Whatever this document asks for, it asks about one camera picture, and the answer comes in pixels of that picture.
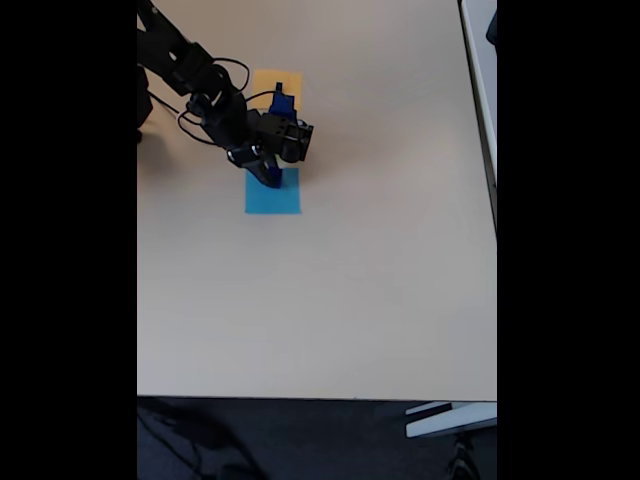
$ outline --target blue square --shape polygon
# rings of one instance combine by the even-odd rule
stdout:
[[[250,172],[246,172],[245,213],[258,215],[300,213],[298,169],[282,170],[280,188],[262,185]]]

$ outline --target blue block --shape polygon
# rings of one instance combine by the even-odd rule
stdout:
[[[298,169],[282,170],[280,188],[262,185],[250,172],[246,172],[245,213],[257,215],[300,213]]]

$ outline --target tabletop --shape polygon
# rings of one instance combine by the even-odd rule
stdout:
[[[155,4],[213,56],[302,72],[315,130],[302,213],[248,215],[245,172],[154,105],[138,394],[496,400],[497,245],[457,2]]]

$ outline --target floor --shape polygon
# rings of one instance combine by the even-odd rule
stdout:
[[[164,399],[190,407],[229,427],[269,480],[445,480],[454,437],[407,439],[400,412],[415,402]],[[184,439],[148,419],[185,457]],[[496,428],[473,433],[474,460],[482,480],[495,480]],[[242,462],[235,452],[201,449],[203,471],[220,462]],[[192,473],[138,422],[139,480],[189,480]]]

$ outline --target robotic arm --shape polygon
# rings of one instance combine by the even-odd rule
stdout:
[[[138,127],[152,109],[144,67],[178,95],[191,95],[187,111],[199,117],[202,129],[227,151],[231,163],[264,185],[279,188],[282,170],[275,156],[288,163],[304,161],[313,126],[299,122],[293,108],[288,115],[247,110],[244,96],[215,58],[186,40],[150,0],[136,2],[145,27],[137,31]]]

